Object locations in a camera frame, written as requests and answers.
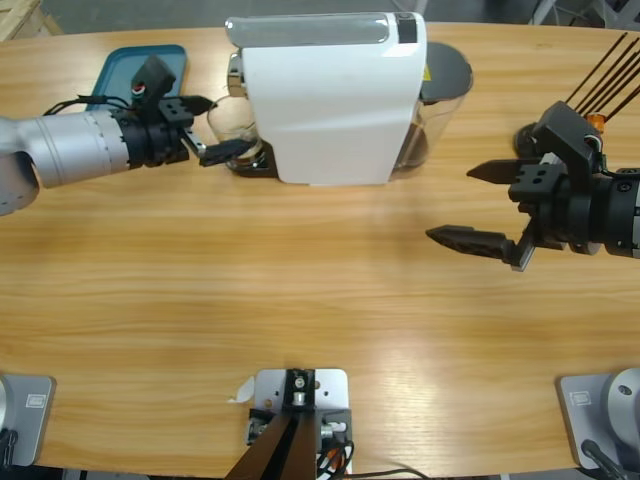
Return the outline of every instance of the white coffee machine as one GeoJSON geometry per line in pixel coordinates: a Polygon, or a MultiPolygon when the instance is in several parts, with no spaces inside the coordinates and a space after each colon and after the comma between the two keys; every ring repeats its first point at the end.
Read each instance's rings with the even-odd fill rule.
{"type": "Polygon", "coordinates": [[[419,14],[232,17],[226,30],[238,47],[229,95],[248,99],[260,144],[230,168],[311,185],[389,180],[425,75],[419,14]]]}

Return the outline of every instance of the wooden table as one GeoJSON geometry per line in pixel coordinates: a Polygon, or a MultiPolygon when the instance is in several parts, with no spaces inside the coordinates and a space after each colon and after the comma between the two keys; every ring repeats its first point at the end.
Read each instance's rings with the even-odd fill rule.
{"type": "MultiPolygon", "coordinates": [[[[619,35],[430,25],[475,85],[433,157],[381,187],[311,188],[188,162],[57,190],[0,219],[0,367],[58,389],[40,463],[216,476],[240,457],[264,368],[348,372],[357,469],[429,475],[573,465],[563,375],[640,363],[640,264],[540,250],[525,274],[435,244],[444,223],[519,233],[506,188],[465,177],[564,98],[619,35]]],[[[107,54],[178,43],[184,92],[224,94],[220,29],[0,45],[0,110],[23,118],[91,91],[107,54]]],[[[608,125],[638,165],[640,109],[608,125]]],[[[196,130],[208,136],[204,119],[196,130]]]]}

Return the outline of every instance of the blue tray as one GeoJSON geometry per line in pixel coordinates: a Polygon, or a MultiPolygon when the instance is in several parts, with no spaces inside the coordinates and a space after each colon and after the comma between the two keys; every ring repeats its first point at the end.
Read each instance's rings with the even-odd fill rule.
{"type": "MultiPolygon", "coordinates": [[[[93,95],[113,95],[131,101],[131,79],[150,55],[157,55],[176,76],[173,88],[167,96],[180,94],[187,52],[180,45],[149,45],[125,47],[114,50],[104,62],[100,76],[93,88],[93,95]]],[[[113,108],[108,105],[88,105],[87,110],[113,108]]]]}

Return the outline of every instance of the label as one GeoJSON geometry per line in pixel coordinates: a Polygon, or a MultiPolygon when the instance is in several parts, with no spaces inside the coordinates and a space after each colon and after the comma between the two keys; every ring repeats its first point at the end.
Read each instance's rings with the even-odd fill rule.
{"type": "Polygon", "coordinates": [[[27,408],[44,408],[47,404],[47,396],[37,393],[30,393],[27,395],[27,408]]]}
{"type": "Polygon", "coordinates": [[[569,393],[571,404],[576,407],[586,407],[591,405],[591,395],[589,392],[571,392],[569,393]]]}

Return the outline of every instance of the floor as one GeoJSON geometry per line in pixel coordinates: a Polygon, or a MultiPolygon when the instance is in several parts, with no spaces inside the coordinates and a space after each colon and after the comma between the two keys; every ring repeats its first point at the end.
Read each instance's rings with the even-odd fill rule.
{"type": "MultiPolygon", "coordinates": [[[[561,0],[545,23],[568,24],[590,0],[561,0]]],[[[434,22],[527,23],[537,0],[429,0],[434,22]]],[[[43,9],[66,33],[153,28],[220,27],[227,17],[302,13],[394,11],[414,0],[44,0],[43,9]]]]}

